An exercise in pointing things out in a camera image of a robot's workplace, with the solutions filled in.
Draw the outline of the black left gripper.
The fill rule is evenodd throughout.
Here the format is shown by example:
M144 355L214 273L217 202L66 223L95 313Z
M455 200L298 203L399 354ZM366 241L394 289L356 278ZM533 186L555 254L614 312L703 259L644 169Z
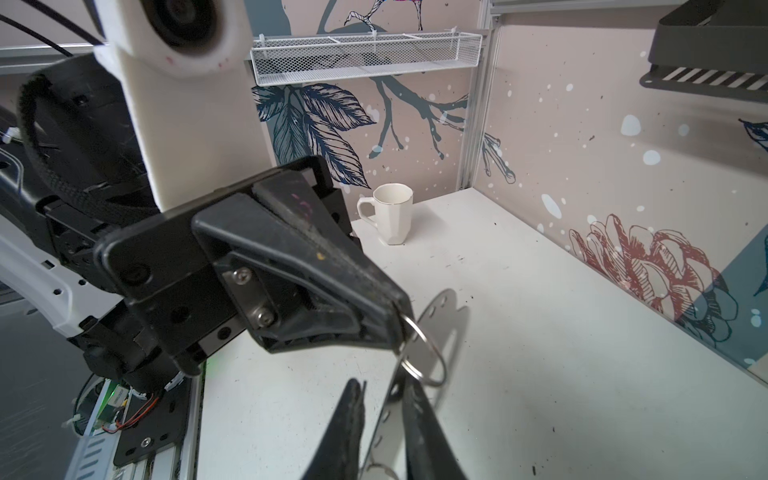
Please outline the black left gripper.
M97 260L188 376L241 328L270 353L404 341L406 292L351 239L316 156L111 233Z

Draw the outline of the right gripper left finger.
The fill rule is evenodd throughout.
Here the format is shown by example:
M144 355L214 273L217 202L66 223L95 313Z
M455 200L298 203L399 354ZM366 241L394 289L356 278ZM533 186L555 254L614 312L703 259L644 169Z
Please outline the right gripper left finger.
M303 479L355 480L365 427L365 384L350 379Z

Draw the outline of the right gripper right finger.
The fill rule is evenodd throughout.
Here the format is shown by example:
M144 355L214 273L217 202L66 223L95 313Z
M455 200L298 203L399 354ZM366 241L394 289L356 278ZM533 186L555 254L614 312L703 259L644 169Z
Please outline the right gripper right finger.
M422 384L411 376L404 384L402 418L408 479L467 479Z

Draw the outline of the split keyring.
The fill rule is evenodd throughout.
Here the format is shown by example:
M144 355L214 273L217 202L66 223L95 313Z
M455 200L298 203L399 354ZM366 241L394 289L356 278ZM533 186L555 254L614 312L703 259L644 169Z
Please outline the split keyring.
M448 379L442 351L416 320L404 313L399 317L408 329L407 339L400 349L400 366L422 385L442 387Z

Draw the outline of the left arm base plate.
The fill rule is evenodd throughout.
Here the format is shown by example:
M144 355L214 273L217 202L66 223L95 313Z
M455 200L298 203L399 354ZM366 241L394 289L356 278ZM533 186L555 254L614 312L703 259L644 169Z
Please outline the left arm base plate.
M190 412L191 380L184 380L152 400L130 407L130 418L142 411L138 421L119 433L113 457L115 467L138 462L165 447L181 444Z

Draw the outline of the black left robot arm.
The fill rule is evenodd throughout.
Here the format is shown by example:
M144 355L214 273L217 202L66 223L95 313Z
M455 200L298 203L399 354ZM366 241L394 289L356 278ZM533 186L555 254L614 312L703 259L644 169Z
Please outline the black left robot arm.
M97 375L156 393L242 331L270 353L399 352L406 292L352 235L326 161L306 156L167 212L150 193L119 81L91 54L20 86L21 155L1 161L1 212L87 285L70 343Z

